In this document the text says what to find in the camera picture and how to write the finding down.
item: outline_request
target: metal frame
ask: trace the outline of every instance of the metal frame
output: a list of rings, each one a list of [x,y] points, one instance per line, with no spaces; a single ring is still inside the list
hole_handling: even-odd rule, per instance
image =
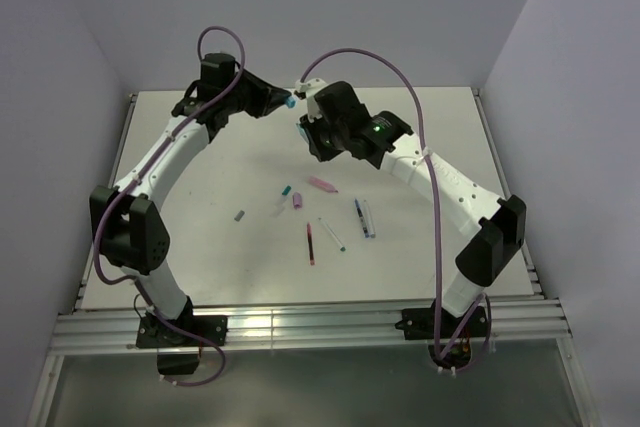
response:
[[[505,194],[509,188],[484,114],[478,92],[473,90],[485,135]],[[131,95],[129,113],[123,128],[110,182],[113,183],[135,108],[137,95]],[[573,352],[571,331],[560,301],[547,300],[542,294],[528,248],[523,247],[534,295],[497,298],[492,302],[493,340],[527,341],[555,339],[562,354],[571,391],[586,426],[600,425],[584,374]],[[78,300],[90,273],[91,261],[80,286]],[[394,324],[400,311],[410,307],[428,307],[431,300],[381,301],[321,305],[282,305],[196,308],[195,315],[224,314],[229,317],[225,350],[275,350],[321,347],[375,347],[406,344]],[[135,348],[139,319],[132,310],[81,311],[61,315],[53,332],[49,354],[33,401],[29,426],[44,426],[52,405],[65,356],[152,354],[156,350]],[[163,352],[194,352],[196,348],[163,349]]]

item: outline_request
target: gray floor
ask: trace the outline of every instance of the gray floor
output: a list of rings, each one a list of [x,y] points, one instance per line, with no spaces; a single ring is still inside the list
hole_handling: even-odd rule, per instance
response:
[[[497,347],[457,379],[417,345],[232,353],[225,375],[198,388],[158,382],[153,356],[69,358],[48,425],[579,425],[555,342]]]

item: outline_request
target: purple object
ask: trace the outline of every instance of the purple object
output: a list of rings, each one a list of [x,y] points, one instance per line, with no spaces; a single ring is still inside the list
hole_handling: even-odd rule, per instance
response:
[[[302,195],[300,195],[300,192],[293,194],[293,208],[296,210],[302,208]]]

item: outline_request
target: pink object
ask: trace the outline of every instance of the pink object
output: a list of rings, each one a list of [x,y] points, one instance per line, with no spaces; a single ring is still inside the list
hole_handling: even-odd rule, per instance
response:
[[[325,192],[330,192],[330,193],[334,193],[334,192],[337,193],[338,192],[338,189],[336,189],[329,182],[325,182],[324,180],[319,179],[317,177],[314,177],[313,175],[311,177],[309,177],[309,183],[311,185],[315,185],[319,189],[324,190]]]
[[[295,194],[293,194],[293,208],[294,209],[302,208],[302,196],[300,195],[300,192],[296,192]]]

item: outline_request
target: black mounting base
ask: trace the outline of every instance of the black mounting base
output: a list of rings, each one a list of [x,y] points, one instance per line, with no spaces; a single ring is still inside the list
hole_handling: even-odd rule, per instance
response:
[[[455,330],[460,325],[462,317],[453,317],[451,314],[442,311],[442,323],[440,328],[440,337],[442,339],[450,339]],[[433,340],[435,322],[435,306],[422,309],[404,309],[402,311],[402,320],[395,324],[396,329],[404,332],[405,340]],[[487,335],[487,316],[484,307],[478,306],[473,312],[466,325],[466,337],[485,337]],[[459,346],[454,346],[451,351],[443,358],[437,359],[433,345],[429,346],[431,359],[440,367],[451,369],[455,367],[459,369],[464,367],[471,360],[471,349],[465,350]]]
[[[172,324],[189,333],[204,337],[222,347],[227,337],[226,315],[193,315],[191,300]],[[175,347],[201,347],[201,342],[175,333],[155,316],[147,313],[140,321],[136,347],[138,349],[162,349]],[[161,375],[191,375],[200,363],[199,354],[158,354],[158,373]]]

